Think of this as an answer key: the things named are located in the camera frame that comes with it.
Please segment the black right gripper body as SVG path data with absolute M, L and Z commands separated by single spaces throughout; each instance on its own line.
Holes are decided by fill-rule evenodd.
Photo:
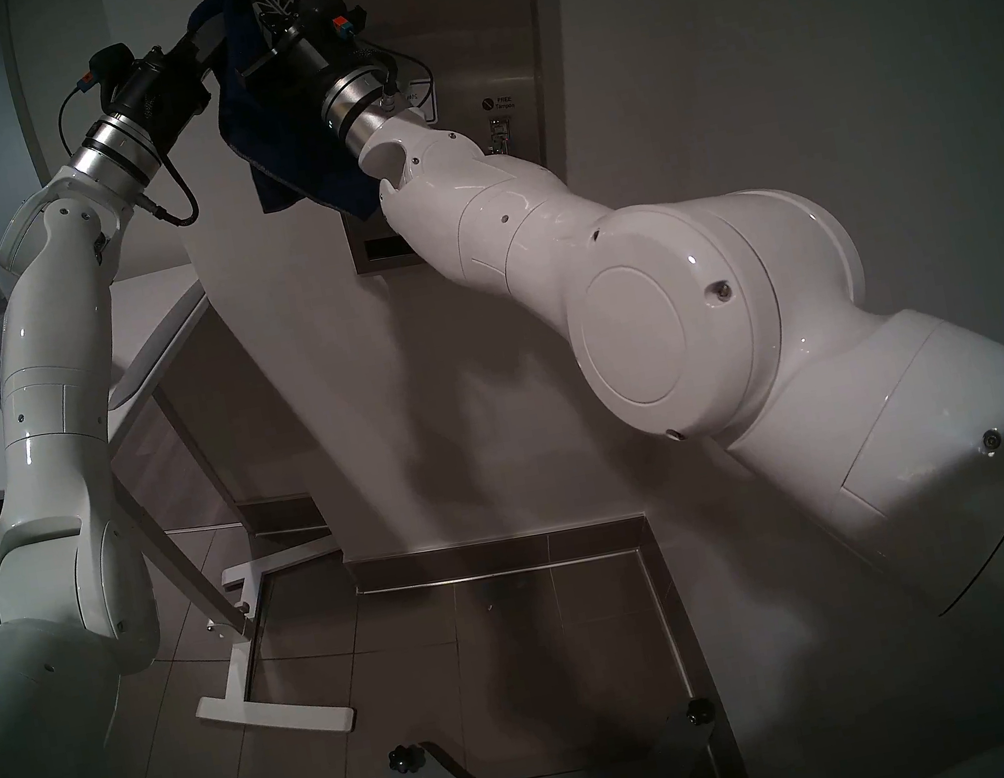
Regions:
M 356 40 L 363 28 L 361 11 L 344 0 L 295 2 L 296 20 L 283 19 L 284 29 L 268 32 L 252 3 L 258 48 L 238 67 L 241 86 L 279 101 L 315 97 L 321 103 L 335 83 L 366 63 Z

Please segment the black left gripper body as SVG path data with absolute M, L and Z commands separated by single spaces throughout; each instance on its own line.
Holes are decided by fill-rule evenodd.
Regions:
M 107 115 L 150 150 L 172 148 L 211 95 L 203 78 L 213 58 L 194 61 L 187 34 L 172 49 L 153 47 L 136 58 L 126 44 L 97 51 Z

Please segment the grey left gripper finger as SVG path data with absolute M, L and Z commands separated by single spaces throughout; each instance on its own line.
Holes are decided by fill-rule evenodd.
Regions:
M 226 47 L 227 29 L 224 12 L 218 10 L 207 20 L 187 32 L 194 61 L 214 58 L 216 52 Z

